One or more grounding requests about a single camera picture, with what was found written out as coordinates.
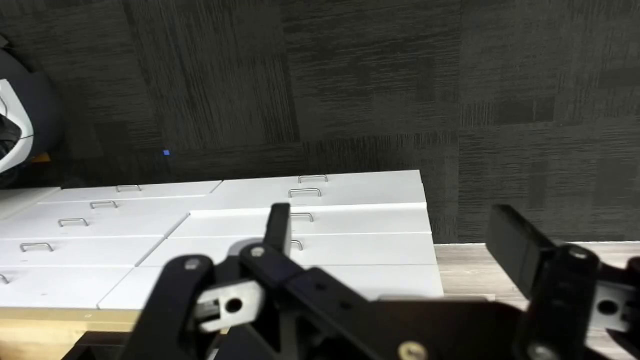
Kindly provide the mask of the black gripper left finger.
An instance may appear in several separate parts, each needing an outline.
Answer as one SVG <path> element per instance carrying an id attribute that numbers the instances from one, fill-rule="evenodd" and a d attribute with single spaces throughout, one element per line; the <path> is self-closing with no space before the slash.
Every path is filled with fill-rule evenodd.
<path id="1" fill-rule="evenodd" d="M 290 236 L 290 204 L 277 203 L 268 215 L 264 243 L 271 249 L 287 254 L 290 249 L 290 241 L 293 241 L 293 236 Z"/>

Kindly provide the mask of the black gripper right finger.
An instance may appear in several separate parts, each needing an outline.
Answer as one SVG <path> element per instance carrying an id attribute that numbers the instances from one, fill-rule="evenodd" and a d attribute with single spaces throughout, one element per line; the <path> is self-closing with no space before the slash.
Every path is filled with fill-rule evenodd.
<path id="1" fill-rule="evenodd" d="M 487 249 L 525 298 L 533 297 L 540 264 L 555 243 L 516 208 L 497 204 L 491 210 Z"/>

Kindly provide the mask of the white and black robot base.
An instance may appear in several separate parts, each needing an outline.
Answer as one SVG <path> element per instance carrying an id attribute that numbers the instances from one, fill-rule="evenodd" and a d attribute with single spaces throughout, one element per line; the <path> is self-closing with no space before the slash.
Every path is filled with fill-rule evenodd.
<path id="1" fill-rule="evenodd" d="M 0 37 L 0 187 L 62 141 L 62 102 L 55 82 L 29 67 Z"/>

